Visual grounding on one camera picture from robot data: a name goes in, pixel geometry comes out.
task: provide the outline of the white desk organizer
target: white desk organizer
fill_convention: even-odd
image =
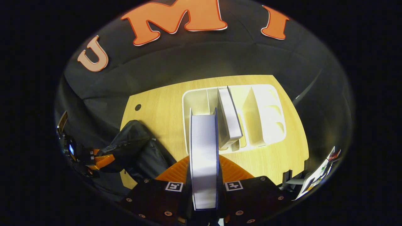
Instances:
[[[211,115],[217,107],[217,89],[186,91],[182,97],[184,136],[189,154],[190,108],[193,115]],[[229,86],[243,128],[244,138],[219,154],[252,150],[280,142],[286,137],[285,118],[275,87],[269,84]]]

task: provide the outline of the screw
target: screw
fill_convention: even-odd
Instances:
[[[166,215],[166,216],[172,216],[173,214],[172,214],[172,212],[170,212],[170,211],[165,211],[165,215]]]

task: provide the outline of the wooden tabletop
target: wooden tabletop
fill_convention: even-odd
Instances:
[[[161,144],[179,161],[187,156],[182,113],[182,96],[188,90],[217,86],[271,84],[278,92],[283,108],[286,138],[278,143],[249,151],[223,154],[254,177],[267,176],[275,184],[282,183],[283,173],[293,176],[304,170],[308,159],[307,139],[302,122],[292,101],[272,75],[240,75],[206,78],[148,90],[130,96],[120,130],[130,120],[145,125]],[[135,107],[141,104],[140,110]]]

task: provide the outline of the small screen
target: small screen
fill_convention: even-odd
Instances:
[[[73,147],[71,146],[71,144],[70,144],[70,152],[71,152],[72,155],[74,155],[74,149],[73,149]]]

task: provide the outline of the letter cutout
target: letter cutout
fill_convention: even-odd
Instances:
[[[267,26],[261,29],[261,33],[274,39],[284,40],[286,38],[285,25],[289,18],[267,6],[263,7],[268,11],[269,18]]]
[[[109,62],[109,58],[107,57],[106,52],[102,49],[100,44],[98,43],[99,35],[95,36],[86,46],[87,48],[92,49],[92,51],[96,54],[99,58],[98,62],[92,62],[86,55],[86,50],[83,50],[80,55],[78,56],[78,62],[81,62],[84,67],[92,72],[101,71],[103,68],[106,67],[107,63]]]
[[[172,6],[150,2],[125,14],[135,34],[134,45],[141,46],[160,37],[153,31],[153,23],[169,34],[177,32],[184,14],[188,12],[189,22],[184,26],[188,31],[223,30],[228,24],[221,19],[218,0],[177,0]]]

